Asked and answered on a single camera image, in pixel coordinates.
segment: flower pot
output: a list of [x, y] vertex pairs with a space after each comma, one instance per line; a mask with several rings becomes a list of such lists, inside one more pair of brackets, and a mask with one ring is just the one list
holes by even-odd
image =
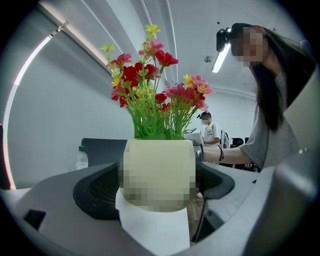
[[119, 171], [120, 192], [152, 212], [185, 208], [195, 195], [196, 160], [190, 140], [128, 140]]

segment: floor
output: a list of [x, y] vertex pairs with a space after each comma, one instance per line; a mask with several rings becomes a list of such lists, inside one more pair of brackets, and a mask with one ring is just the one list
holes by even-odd
[[186, 207], [186, 211], [188, 214], [190, 246], [195, 245], [195, 243], [192, 242], [192, 238], [197, 232], [203, 205], [204, 199], [194, 196], [192, 202]]

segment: plastic bottle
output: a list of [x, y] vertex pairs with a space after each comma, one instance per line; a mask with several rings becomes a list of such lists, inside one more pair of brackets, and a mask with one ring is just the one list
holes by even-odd
[[79, 152], [76, 154], [76, 170], [88, 167], [88, 155], [86, 154], [84, 146], [79, 146]]

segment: white shirt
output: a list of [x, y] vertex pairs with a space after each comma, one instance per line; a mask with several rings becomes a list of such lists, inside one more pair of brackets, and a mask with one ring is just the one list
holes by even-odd
[[[207, 125], [205, 127], [204, 130], [204, 140], [208, 141], [208, 140], [212, 140], [214, 138], [219, 138], [221, 139], [221, 128], [220, 125], [217, 124], [216, 122], [212, 122], [209, 125]], [[219, 143], [215, 143], [215, 144], [206, 144], [206, 147], [209, 148], [214, 148], [217, 149], [218, 148]]]

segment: ceiling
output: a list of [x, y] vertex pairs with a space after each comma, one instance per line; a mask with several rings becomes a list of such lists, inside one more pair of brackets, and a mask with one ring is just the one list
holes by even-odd
[[[249, 23], [298, 42], [303, 39], [294, 21], [272, 0], [42, 0], [40, 4], [61, 22], [67, 20], [67, 28], [76, 31], [101, 59], [101, 45], [114, 44], [113, 56], [132, 53], [137, 61], [145, 24], [157, 24], [164, 50], [179, 60], [165, 69], [164, 79], [176, 83], [185, 74], [197, 74], [217, 92], [249, 98], [255, 97], [255, 80], [231, 51], [220, 71], [211, 72], [218, 55], [217, 31], [233, 23]], [[212, 62], [204, 62], [207, 55]]]

